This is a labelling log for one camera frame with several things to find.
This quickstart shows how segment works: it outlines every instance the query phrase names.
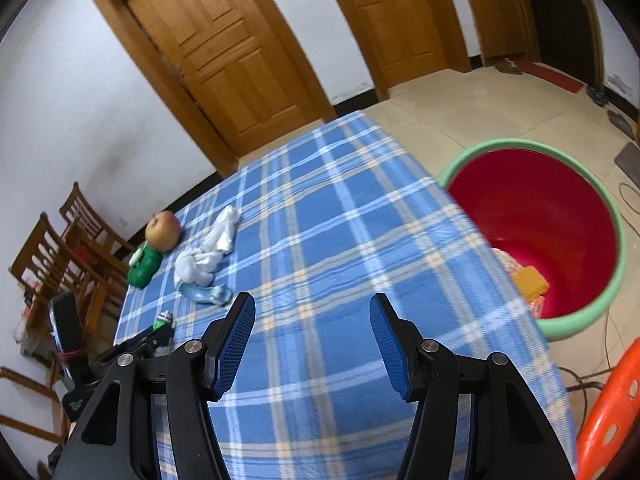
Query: tile floor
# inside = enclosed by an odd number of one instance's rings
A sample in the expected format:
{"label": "tile floor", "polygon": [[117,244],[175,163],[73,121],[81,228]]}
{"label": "tile floor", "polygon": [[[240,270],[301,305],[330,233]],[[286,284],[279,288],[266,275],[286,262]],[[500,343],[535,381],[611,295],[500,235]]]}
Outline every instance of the tile floor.
{"label": "tile floor", "polygon": [[[609,123],[606,110],[591,102],[584,90],[572,94],[527,74],[508,75],[481,68],[467,74],[443,70],[401,84],[390,94],[391,99],[365,112],[431,174],[438,176],[457,155],[484,140],[537,140],[583,163],[604,182],[622,215],[640,230],[640,214],[625,205],[618,190],[620,182],[634,185],[614,163],[629,139]],[[310,124],[265,146],[245,157],[241,166],[317,126]],[[640,196],[628,189],[623,192],[633,208],[640,210]],[[640,335],[640,240],[626,224],[625,232],[626,274],[610,309],[608,325],[603,316],[584,332],[550,344],[556,364],[579,375],[607,368],[605,328],[612,365]],[[567,385],[574,384],[569,374],[563,372],[563,378]],[[589,407],[596,398],[597,392],[590,390]],[[579,426],[584,408],[582,393],[572,393],[569,399]]]}

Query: blue plaid tablecloth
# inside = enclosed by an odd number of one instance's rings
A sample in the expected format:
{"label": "blue plaid tablecloth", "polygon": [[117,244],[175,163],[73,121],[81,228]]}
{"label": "blue plaid tablecloth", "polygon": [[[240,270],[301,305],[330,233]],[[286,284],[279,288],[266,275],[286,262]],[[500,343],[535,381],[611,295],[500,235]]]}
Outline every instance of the blue plaid tablecloth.
{"label": "blue plaid tablecloth", "polygon": [[[233,480],[396,477],[415,405],[386,375],[369,323],[376,292],[455,353],[509,355],[575,464],[564,387],[511,279],[434,178],[361,112],[286,144],[181,210],[183,241],[147,288],[129,289],[116,342],[163,310],[174,313],[174,347],[226,314],[178,294],[173,267],[229,204],[242,217],[215,282],[250,292],[257,309],[234,385],[210,405]],[[174,480],[162,398],[156,409],[162,473]],[[465,467],[468,413],[462,397],[454,479]]]}

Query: door panel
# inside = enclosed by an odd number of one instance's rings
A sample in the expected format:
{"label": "door panel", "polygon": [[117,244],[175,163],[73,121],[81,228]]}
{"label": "door panel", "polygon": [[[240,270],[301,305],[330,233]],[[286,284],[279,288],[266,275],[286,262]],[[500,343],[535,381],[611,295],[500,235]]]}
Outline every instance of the door panel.
{"label": "door panel", "polygon": [[582,0],[530,0],[540,61],[596,84],[591,23]]}
{"label": "door panel", "polygon": [[353,0],[389,87],[446,68],[428,0]]}
{"label": "door panel", "polygon": [[255,0],[126,1],[238,155],[318,118]]}

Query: baseboard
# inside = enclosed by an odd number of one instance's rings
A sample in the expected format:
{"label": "baseboard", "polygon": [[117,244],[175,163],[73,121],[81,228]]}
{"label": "baseboard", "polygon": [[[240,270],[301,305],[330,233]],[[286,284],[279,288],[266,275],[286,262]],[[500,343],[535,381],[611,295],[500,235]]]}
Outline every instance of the baseboard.
{"label": "baseboard", "polygon": [[627,114],[636,123],[638,122],[638,108],[636,108],[632,103],[623,98],[622,95],[613,91],[607,86],[604,87],[604,95],[607,96],[609,102],[618,110]]}
{"label": "baseboard", "polygon": [[[216,171],[215,173],[210,174],[203,181],[197,183],[190,190],[188,190],[184,195],[182,195],[180,198],[178,198],[177,200],[169,204],[165,209],[167,211],[171,211],[172,213],[177,213],[178,211],[180,211],[180,209],[185,207],[187,204],[200,198],[207,191],[216,187],[223,180],[224,179],[222,178],[222,176]],[[145,227],[146,225],[143,226],[142,229],[140,229],[137,233],[135,233],[131,238],[129,238],[129,243],[131,245],[134,245],[137,247],[138,245],[141,245],[145,241]],[[125,248],[119,248],[116,251],[114,256],[117,259],[122,260],[125,256],[127,256],[128,253],[129,251],[127,251]]]}
{"label": "baseboard", "polygon": [[352,112],[357,112],[358,110],[364,110],[370,106],[377,105],[379,102],[376,89],[372,88],[362,94],[354,95],[346,101],[338,103],[334,106],[334,110],[338,117],[344,117]]}
{"label": "baseboard", "polygon": [[471,56],[469,58],[469,63],[471,63],[471,70],[482,68],[482,56],[480,56],[480,54],[477,56]]}

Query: silver bolt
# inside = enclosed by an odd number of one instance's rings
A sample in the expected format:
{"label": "silver bolt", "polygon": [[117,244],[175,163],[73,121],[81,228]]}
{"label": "silver bolt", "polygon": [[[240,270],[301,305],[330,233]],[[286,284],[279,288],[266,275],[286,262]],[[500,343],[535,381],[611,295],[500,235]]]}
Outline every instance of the silver bolt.
{"label": "silver bolt", "polygon": [[199,352],[201,348],[202,343],[198,339],[192,339],[184,345],[184,349],[189,354],[195,354],[196,352]]}
{"label": "silver bolt", "polygon": [[502,352],[496,352],[491,356],[491,360],[496,363],[498,366],[504,366],[509,362],[509,358],[503,354]]}
{"label": "silver bolt", "polygon": [[425,339],[420,346],[425,352],[429,352],[431,354],[440,350],[439,343],[433,339]]}
{"label": "silver bolt", "polygon": [[122,354],[118,357],[118,364],[120,366],[129,366],[133,362],[133,355],[131,354]]}

